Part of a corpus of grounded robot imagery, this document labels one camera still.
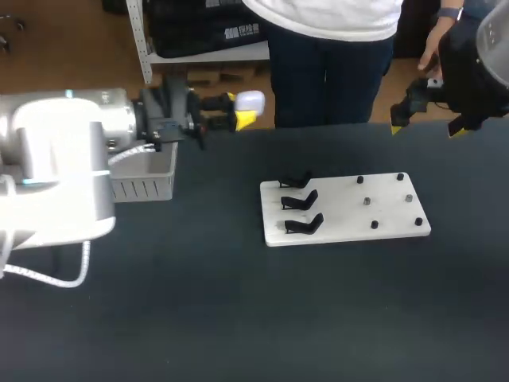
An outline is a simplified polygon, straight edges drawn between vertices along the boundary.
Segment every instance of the black table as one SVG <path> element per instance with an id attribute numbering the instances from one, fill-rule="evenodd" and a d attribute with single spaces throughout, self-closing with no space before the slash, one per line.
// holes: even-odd
<path id="1" fill-rule="evenodd" d="M 118 205 L 83 286 L 0 281 L 0 379 L 504 381 L 509 125 L 256 131 L 181 144 L 174 199 Z M 268 248 L 259 183 L 407 172 L 430 237 Z M 59 277 L 76 277 L 79 247 Z M 50 251 L 11 263 L 52 270 Z"/>

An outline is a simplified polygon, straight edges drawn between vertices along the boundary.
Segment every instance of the floor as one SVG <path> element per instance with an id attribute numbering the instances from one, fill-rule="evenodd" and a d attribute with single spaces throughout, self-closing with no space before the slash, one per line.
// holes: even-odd
<path id="1" fill-rule="evenodd" d="M 3 0 L 2 12 L 20 15 L 27 29 L 19 32 L 3 20 L 0 33 L 11 42 L 11 54 L 0 54 L 0 94 L 61 88 L 125 88 L 135 97 L 145 86 L 128 17 L 106 14 L 100 0 Z M 396 60 L 380 90 L 372 120 L 387 123 L 393 103 L 418 75 L 415 60 Z M 266 93 L 266 114 L 256 127 L 274 125 L 274 96 L 269 73 L 237 84 L 198 89 L 204 94 L 258 89 Z M 431 105 L 415 120 L 449 119 Z"/>

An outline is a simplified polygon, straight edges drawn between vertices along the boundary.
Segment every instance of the white board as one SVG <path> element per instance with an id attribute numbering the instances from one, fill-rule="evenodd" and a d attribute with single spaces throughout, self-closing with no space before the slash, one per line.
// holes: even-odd
<path id="1" fill-rule="evenodd" d="M 364 175 L 363 183 L 355 177 L 311 179 L 304 189 L 280 188 L 278 181 L 260 185 L 265 241 L 270 247 L 287 245 L 336 243 L 357 240 L 397 239 L 427 236 L 431 226 L 408 174 L 403 180 L 398 173 Z M 309 211 L 283 210 L 281 197 L 304 200 L 317 190 L 318 199 Z M 412 201 L 406 201 L 412 195 Z M 370 205 L 364 199 L 371 199 Z M 324 223 L 313 235 L 286 233 L 285 220 L 310 223 L 322 213 Z M 417 226 L 417 218 L 422 225 Z M 378 221 L 377 229 L 371 222 Z"/>

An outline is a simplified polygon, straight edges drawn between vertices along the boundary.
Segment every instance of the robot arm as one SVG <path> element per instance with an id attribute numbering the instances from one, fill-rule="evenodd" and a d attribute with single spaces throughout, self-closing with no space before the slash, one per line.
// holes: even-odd
<path id="1" fill-rule="evenodd" d="M 171 78 L 134 100 L 122 89 L 1 96 L 0 277 L 11 250 L 110 232 L 110 167 L 119 160 L 184 139 L 204 148 L 207 130 L 241 131 L 264 106 L 261 92 L 200 99 Z M 223 115 L 202 115 L 212 110 Z"/>
<path id="2" fill-rule="evenodd" d="M 460 114 L 449 124 L 449 135 L 476 131 L 491 117 L 509 112 L 509 0 L 482 21 L 463 17 L 442 39 L 443 81 L 418 79 L 405 99 L 390 110 L 393 134 L 410 124 L 427 105 L 447 103 Z"/>

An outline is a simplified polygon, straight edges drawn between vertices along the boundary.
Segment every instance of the white t-shirt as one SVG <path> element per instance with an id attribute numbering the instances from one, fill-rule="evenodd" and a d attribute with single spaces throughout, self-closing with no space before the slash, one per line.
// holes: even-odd
<path id="1" fill-rule="evenodd" d="M 403 0 L 243 0 L 285 29 L 342 41 L 380 41 L 396 33 Z"/>

